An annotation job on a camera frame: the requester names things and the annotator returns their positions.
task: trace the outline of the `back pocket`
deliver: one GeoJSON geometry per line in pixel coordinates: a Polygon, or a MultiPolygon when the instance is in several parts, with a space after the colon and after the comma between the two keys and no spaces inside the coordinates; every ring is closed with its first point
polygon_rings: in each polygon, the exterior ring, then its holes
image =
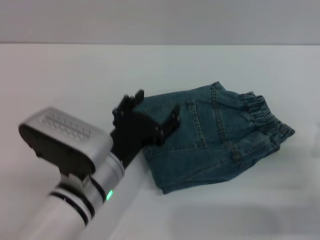
{"type": "MultiPolygon", "coordinates": [[[[152,107],[142,107],[142,111],[158,123],[163,123],[177,103],[152,107]]],[[[148,157],[168,152],[206,148],[207,143],[201,130],[194,100],[179,103],[180,127],[161,146],[151,145],[145,148],[148,157]]]]}

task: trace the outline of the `white table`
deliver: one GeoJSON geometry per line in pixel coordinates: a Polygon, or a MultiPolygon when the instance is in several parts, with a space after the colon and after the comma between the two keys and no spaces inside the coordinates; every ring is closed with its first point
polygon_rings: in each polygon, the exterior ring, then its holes
{"type": "Polygon", "coordinates": [[[215,81],[264,95],[296,134],[230,182],[168,195],[155,188],[140,155],[81,239],[318,239],[310,196],[320,190],[310,178],[317,182],[320,170],[319,66],[320,46],[0,44],[0,239],[59,181],[59,171],[19,136],[18,124],[30,114],[50,105],[110,132],[123,94],[215,81]]]}

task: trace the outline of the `pocket stitching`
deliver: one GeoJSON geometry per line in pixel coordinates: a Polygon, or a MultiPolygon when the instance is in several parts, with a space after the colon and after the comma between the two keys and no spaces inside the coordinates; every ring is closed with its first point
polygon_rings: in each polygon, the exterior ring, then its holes
{"type": "Polygon", "coordinates": [[[187,108],[189,110],[191,110],[190,113],[193,115],[195,134],[196,134],[196,137],[198,138],[197,141],[199,141],[199,142],[196,144],[188,144],[188,145],[183,145],[183,146],[170,147],[170,148],[166,148],[161,151],[158,151],[158,150],[152,151],[152,150],[146,149],[144,151],[144,154],[147,155],[149,158],[154,157],[154,156],[158,156],[158,155],[162,155],[162,154],[166,154],[166,153],[195,150],[195,149],[205,149],[208,147],[205,136],[204,136],[202,129],[201,129],[201,125],[200,125],[200,121],[199,121],[199,117],[198,117],[198,113],[197,113],[197,109],[196,109],[196,101],[191,100],[191,101],[187,101],[184,103],[186,103],[188,105],[187,108]]]}
{"type": "Polygon", "coordinates": [[[212,107],[215,113],[215,119],[216,119],[221,142],[223,143],[226,149],[232,152],[234,160],[239,161],[240,153],[237,147],[232,142],[227,140],[227,136],[224,128],[223,116],[218,103],[217,91],[214,89],[211,90],[211,101],[212,101],[212,107]]]}

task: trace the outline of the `jeans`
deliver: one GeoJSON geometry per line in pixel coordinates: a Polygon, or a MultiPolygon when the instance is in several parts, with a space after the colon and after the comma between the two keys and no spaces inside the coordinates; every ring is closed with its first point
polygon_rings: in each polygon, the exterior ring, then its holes
{"type": "Polygon", "coordinates": [[[162,123],[176,104],[180,127],[163,145],[144,149],[164,194],[229,181],[295,133],[270,112],[263,96],[227,91],[219,82],[146,97],[135,111],[162,123]]]}

